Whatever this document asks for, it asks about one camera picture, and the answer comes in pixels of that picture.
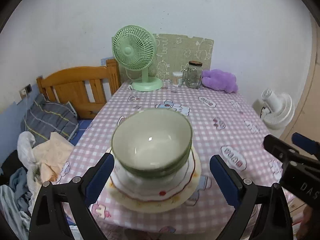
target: green ceramic bowl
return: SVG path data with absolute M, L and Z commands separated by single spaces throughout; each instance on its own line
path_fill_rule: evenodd
M 114 155 L 124 168 L 143 178 L 161 178 L 188 160 L 192 128 L 188 119 L 168 109 L 146 109 L 116 128 L 111 139 Z

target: clothes pile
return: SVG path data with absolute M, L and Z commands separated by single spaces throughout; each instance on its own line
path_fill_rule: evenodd
M 32 148 L 35 141 L 30 132 L 19 135 L 18 157 L 28 171 L 19 168 L 10 177 L 9 186 L 0 186 L 1 210 L 20 240 L 28 239 L 31 215 L 42 183 L 46 180 L 57 180 L 74 148 L 56 132 L 51 133 L 48 141 Z M 72 232 L 76 234 L 77 228 L 73 226 Z

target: cotton swab container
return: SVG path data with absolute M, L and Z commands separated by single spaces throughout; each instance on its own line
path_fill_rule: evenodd
M 181 87 L 182 85 L 182 72 L 172 72 L 172 85 L 174 87 Z

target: pink checkered tablecloth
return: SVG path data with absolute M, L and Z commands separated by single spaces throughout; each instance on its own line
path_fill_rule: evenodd
M 201 87 L 164 87 L 152 92 L 130 90 L 124 83 L 101 109 L 71 153 L 58 183 L 82 176 L 110 147 L 112 133 L 129 115 L 145 108 L 172 108 L 186 115 L 193 128 L 193 145 L 201 161 L 199 186 L 192 197 L 171 211 L 145 214 L 130 211 L 104 189 L 90 210 L 104 231 L 113 226 L 178 234 L 221 230 L 234 208 L 228 206 L 210 169 L 219 154 L 242 178 L 271 186 L 281 177 L 281 163 L 262 147 L 268 129 L 239 93 L 227 94 Z M 293 195 L 286 193 L 287 200 Z

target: jar lid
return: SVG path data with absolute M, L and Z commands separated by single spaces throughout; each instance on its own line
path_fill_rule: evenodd
M 191 60 L 191 61 L 189 61 L 189 65 L 201 67 L 201 66 L 202 66 L 202 63 L 199 62 L 199 61 Z

